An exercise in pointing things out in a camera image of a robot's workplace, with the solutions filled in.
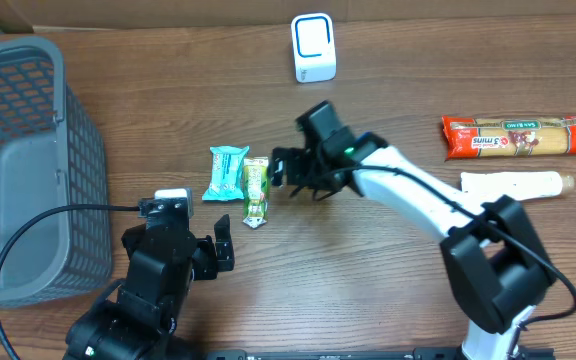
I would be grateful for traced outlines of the green snack packet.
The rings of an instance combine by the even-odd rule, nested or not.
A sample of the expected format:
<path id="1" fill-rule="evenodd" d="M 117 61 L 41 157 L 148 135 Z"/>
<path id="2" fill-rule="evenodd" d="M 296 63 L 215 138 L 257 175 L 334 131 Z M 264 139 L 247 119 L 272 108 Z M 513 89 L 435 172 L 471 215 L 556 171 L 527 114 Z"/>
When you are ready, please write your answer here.
<path id="1" fill-rule="evenodd" d="M 269 180 L 267 157 L 244 159 L 244 212 L 243 223 L 252 229 L 264 225 L 268 219 Z"/>

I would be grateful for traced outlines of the light blue wipes packet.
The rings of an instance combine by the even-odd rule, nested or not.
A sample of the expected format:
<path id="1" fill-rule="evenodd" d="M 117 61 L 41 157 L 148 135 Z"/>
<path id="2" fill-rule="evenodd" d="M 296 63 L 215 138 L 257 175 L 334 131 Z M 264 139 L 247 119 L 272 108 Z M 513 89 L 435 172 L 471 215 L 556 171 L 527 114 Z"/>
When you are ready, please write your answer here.
<path id="1" fill-rule="evenodd" d="M 203 201 L 243 200 L 242 175 L 249 147 L 216 146 L 212 154 L 211 179 Z"/>

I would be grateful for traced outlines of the orange spaghetti packet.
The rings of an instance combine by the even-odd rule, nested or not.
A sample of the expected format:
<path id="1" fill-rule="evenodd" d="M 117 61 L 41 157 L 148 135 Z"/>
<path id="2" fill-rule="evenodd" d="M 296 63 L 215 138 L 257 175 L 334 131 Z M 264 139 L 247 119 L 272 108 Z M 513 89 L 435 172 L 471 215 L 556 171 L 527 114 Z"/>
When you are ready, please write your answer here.
<path id="1" fill-rule="evenodd" d="M 463 118 L 444 116 L 449 159 L 576 154 L 576 115 Z"/>

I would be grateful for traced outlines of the white cream tube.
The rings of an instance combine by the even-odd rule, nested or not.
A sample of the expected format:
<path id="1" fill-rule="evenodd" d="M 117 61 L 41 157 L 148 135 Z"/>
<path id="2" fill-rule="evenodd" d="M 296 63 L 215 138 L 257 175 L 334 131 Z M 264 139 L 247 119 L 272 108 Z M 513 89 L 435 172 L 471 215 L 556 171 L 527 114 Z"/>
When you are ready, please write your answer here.
<path id="1" fill-rule="evenodd" d="M 461 189 L 481 200 L 507 195 L 517 201 L 560 197 L 572 192 L 575 179 L 556 171 L 461 173 Z"/>

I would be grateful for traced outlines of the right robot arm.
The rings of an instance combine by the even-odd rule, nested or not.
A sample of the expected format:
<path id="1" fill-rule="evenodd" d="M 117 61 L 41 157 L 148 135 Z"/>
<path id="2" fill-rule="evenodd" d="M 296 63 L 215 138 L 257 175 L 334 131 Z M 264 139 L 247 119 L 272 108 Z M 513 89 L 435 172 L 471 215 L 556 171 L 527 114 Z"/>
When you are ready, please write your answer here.
<path id="1" fill-rule="evenodd" d="M 296 191 L 349 187 L 405 216 L 439 244 L 453 296 L 469 319 L 458 358 L 518 357 L 520 331 L 556 280 L 518 201 L 474 199 L 372 133 L 277 147 L 268 173 L 273 185 Z"/>

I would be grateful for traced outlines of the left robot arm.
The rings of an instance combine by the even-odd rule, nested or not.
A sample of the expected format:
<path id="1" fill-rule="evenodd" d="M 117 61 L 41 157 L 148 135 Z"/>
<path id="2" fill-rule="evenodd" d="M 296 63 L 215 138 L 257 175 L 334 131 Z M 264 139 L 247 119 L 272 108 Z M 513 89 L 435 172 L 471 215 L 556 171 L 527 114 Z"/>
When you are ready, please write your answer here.
<path id="1" fill-rule="evenodd" d="M 195 237 L 184 214 L 157 213 L 127 229 L 125 278 L 108 286 L 66 336 L 66 359 L 201 359 L 175 336 L 182 305 L 194 281 L 234 269 L 230 217 L 215 236 Z"/>

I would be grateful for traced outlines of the white barcode scanner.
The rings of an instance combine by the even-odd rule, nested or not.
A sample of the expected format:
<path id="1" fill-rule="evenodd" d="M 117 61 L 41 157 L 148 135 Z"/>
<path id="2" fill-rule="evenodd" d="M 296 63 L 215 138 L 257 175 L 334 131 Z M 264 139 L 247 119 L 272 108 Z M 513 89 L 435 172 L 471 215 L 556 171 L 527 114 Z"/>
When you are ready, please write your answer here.
<path id="1" fill-rule="evenodd" d="M 310 13 L 291 22 L 295 77 L 299 83 L 332 80 L 337 57 L 333 22 L 325 13 Z"/>

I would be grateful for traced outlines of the grey plastic mesh basket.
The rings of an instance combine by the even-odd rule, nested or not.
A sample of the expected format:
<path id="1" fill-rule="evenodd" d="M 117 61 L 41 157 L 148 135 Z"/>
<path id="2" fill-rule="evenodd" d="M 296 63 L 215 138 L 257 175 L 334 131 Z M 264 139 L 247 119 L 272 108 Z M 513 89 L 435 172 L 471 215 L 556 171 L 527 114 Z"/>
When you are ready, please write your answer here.
<path id="1" fill-rule="evenodd" d="M 112 272 L 102 136 L 51 41 L 0 42 L 0 304 L 89 292 Z"/>

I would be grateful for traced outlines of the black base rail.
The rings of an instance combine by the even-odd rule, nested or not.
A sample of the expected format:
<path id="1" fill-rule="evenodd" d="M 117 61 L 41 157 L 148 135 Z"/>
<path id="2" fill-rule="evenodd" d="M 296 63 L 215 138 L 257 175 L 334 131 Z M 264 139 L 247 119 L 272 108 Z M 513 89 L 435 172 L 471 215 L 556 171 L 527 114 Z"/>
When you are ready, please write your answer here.
<path id="1" fill-rule="evenodd" d="M 206 360 L 456 360 L 464 359 L 453 347 L 421 347 L 410 351 L 257 352 L 220 350 Z"/>

